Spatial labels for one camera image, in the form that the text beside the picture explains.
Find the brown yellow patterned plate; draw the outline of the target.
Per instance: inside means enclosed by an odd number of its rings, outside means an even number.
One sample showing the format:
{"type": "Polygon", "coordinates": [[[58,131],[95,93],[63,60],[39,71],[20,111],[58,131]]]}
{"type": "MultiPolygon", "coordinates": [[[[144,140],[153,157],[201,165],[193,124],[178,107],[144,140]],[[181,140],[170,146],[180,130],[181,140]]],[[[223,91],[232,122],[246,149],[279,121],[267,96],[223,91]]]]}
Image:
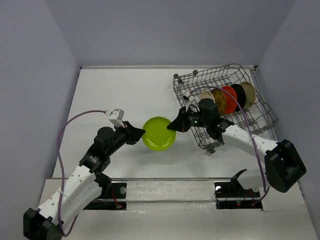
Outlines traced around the brown yellow patterned plate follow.
{"type": "Polygon", "coordinates": [[[220,89],[213,89],[211,91],[213,98],[215,100],[215,104],[218,107],[218,112],[220,115],[223,115],[226,110],[226,99],[223,92],[220,89]]]}

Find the orange plate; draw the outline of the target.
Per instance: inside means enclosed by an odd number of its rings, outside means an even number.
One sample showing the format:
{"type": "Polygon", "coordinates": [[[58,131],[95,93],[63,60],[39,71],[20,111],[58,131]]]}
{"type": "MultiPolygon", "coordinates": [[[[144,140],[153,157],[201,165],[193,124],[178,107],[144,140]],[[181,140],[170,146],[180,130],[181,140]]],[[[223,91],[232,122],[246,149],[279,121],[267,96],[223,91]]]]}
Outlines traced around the orange plate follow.
{"type": "Polygon", "coordinates": [[[225,97],[225,102],[226,102],[226,107],[224,113],[227,114],[232,114],[237,107],[237,95],[235,90],[231,86],[223,86],[222,87],[223,91],[222,93],[224,94],[225,97]]]}

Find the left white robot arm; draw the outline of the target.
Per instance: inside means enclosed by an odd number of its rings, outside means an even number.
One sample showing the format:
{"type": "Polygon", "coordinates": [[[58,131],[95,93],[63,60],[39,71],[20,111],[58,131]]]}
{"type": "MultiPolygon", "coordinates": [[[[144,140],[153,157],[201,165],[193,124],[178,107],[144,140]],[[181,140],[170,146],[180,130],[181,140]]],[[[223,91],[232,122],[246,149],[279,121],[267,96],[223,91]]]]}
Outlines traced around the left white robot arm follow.
{"type": "Polygon", "coordinates": [[[110,194],[111,179],[103,173],[110,157],[123,145],[134,145],[146,131],[128,121],[112,129],[98,130],[93,144],[79,161],[74,172],[61,181],[61,187],[36,209],[23,215],[23,235],[29,240],[60,240],[68,236],[79,213],[97,197],[110,194]]]}

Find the black plate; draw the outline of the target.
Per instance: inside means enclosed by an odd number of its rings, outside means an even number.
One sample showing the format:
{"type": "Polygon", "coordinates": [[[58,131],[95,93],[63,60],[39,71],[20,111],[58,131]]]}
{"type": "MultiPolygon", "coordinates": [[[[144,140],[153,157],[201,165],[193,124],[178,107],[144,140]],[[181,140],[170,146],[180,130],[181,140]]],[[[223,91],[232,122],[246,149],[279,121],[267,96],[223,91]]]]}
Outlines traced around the black plate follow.
{"type": "Polygon", "coordinates": [[[231,88],[235,91],[237,102],[239,103],[241,109],[244,109],[247,96],[244,88],[240,84],[232,84],[231,88]]]}

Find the cream plate with dark spot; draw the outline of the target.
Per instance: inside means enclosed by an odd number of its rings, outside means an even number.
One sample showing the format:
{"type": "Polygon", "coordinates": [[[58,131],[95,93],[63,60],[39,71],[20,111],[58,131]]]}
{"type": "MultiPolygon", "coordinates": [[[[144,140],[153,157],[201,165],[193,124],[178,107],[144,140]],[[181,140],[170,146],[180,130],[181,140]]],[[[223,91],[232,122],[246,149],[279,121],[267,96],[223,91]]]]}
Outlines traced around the cream plate with dark spot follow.
{"type": "Polygon", "coordinates": [[[211,93],[211,91],[209,91],[209,90],[203,90],[200,93],[199,100],[203,100],[203,99],[210,99],[215,103],[215,98],[214,98],[213,94],[211,93]]]}

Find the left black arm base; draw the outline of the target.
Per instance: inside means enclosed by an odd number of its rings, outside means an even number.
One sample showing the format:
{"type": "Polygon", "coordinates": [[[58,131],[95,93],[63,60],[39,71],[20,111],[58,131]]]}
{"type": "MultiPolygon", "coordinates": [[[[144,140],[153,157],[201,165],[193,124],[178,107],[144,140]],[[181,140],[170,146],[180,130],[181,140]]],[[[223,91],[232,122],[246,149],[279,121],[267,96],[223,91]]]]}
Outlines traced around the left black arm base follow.
{"type": "Polygon", "coordinates": [[[122,211],[127,208],[127,183],[111,182],[84,210],[122,211]]]}

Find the green plate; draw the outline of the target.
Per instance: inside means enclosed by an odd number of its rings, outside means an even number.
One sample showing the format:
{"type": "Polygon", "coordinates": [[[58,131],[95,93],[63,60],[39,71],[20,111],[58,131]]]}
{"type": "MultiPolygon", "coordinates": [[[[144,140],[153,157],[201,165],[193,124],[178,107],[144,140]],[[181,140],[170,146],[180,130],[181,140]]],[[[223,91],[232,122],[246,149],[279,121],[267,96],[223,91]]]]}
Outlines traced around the green plate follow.
{"type": "Polygon", "coordinates": [[[176,132],[167,129],[171,121],[163,116],[155,116],[145,122],[142,129],[145,133],[142,141],[152,151],[168,150],[176,140],[176,132]]]}

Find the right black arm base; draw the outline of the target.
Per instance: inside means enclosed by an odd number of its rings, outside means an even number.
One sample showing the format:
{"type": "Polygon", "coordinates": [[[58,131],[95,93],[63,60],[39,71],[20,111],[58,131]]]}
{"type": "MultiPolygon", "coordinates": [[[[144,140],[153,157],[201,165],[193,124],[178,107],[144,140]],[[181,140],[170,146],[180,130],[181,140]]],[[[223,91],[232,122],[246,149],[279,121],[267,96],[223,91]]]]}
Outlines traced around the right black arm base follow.
{"type": "Polygon", "coordinates": [[[247,169],[235,174],[229,181],[214,183],[214,198],[217,210],[263,209],[259,192],[244,189],[238,178],[247,169]]]}

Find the grey wire dish rack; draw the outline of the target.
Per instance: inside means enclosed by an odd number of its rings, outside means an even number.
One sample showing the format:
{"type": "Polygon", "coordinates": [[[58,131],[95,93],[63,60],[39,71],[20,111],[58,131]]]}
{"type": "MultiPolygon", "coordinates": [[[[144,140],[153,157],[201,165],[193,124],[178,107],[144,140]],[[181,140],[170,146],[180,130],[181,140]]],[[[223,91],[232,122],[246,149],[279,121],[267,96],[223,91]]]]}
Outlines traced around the grey wire dish rack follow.
{"type": "Polygon", "coordinates": [[[198,107],[199,95],[202,91],[219,89],[222,87],[239,84],[242,82],[250,82],[256,91],[256,99],[254,105],[249,109],[241,109],[238,101],[235,111],[231,114],[223,114],[222,117],[229,120],[244,130],[251,130],[253,134],[260,135],[272,129],[278,119],[272,109],[264,101],[257,89],[257,84],[252,79],[252,70],[245,69],[240,64],[228,64],[216,66],[205,70],[194,70],[191,73],[173,75],[173,91],[178,99],[181,107],[185,107],[186,103],[182,99],[185,92],[190,92],[195,98],[191,106],[198,107]]]}

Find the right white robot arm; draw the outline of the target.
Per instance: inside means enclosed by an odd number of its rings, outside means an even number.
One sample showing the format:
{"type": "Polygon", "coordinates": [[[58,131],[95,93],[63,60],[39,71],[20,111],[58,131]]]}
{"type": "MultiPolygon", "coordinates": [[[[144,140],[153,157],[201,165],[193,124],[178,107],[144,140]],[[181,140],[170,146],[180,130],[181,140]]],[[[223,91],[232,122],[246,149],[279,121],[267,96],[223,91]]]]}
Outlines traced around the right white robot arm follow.
{"type": "Polygon", "coordinates": [[[257,171],[243,169],[232,178],[230,190],[235,196],[242,196],[249,189],[267,187],[286,193],[307,172],[291,141],[265,139],[240,128],[221,117],[212,99],[201,99],[197,111],[180,108],[167,129],[184,133],[191,127],[204,128],[212,139],[256,157],[257,171]]]}

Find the cream floral plate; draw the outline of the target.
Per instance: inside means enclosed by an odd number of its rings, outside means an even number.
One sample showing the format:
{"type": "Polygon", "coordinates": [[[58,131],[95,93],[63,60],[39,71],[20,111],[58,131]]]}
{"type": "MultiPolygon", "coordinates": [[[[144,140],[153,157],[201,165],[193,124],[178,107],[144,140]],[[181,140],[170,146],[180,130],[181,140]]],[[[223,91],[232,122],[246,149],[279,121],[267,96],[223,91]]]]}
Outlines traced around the cream floral plate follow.
{"type": "Polygon", "coordinates": [[[249,81],[241,82],[240,85],[245,91],[246,101],[244,105],[244,109],[251,108],[256,101],[256,90],[252,83],[249,81]]]}

